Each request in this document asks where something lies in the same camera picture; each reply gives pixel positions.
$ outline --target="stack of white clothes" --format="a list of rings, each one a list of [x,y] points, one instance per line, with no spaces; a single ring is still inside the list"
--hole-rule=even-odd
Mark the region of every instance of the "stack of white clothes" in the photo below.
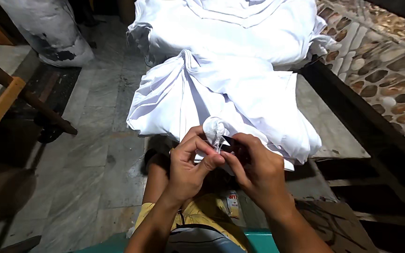
[[[273,71],[333,43],[319,34],[326,24],[313,0],[138,0],[135,7],[128,33],[156,66],[135,92],[128,127],[177,141],[201,124],[210,142],[252,134],[288,170],[320,148],[296,107],[296,74]]]

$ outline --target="white sack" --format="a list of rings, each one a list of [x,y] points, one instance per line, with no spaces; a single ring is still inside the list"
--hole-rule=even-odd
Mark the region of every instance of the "white sack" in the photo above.
[[[42,62],[81,67],[93,59],[67,0],[0,0],[0,5]]]
[[[219,118],[228,129],[252,134],[289,161],[304,163],[321,146],[296,107],[296,74],[273,71],[258,58],[192,54],[183,50],[142,77],[127,125],[140,135],[180,141],[191,127]],[[290,162],[285,168],[293,170]]]

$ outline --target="teal stool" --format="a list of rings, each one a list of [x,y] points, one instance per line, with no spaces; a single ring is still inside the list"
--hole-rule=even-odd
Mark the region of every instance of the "teal stool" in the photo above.
[[[244,229],[246,237],[251,244],[252,250],[256,253],[279,253],[273,236],[269,229]]]
[[[245,229],[244,233],[251,243],[252,250],[256,253],[279,253],[274,244],[273,236],[268,229]],[[112,235],[102,243],[75,251],[74,253],[123,253],[129,239],[126,233]]]

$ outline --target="hand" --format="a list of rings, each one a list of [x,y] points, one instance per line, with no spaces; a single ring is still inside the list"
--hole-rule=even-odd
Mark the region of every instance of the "hand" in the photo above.
[[[245,145],[251,157],[252,166],[245,169],[235,155],[221,152],[243,191],[269,216],[292,211],[295,202],[285,188],[282,156],[269,151],[253,135],[237,133],[232,138]]]
[[[192,127],[171,153],[170,181],[165,192],[181,204],[199,192],[211,170],[225,163],[224,158],[198,136],[200,134],[204,134],[202,126]],[[197,149],[207,156],[195,165]]]

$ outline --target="knee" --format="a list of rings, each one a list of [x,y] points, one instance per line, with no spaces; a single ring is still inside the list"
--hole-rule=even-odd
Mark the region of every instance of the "knee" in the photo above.
[[[164,170],[165,172],[170,171],[170,158],[162,153],[156,153],[153,155],[147,164],[148,174],[151,170]]]

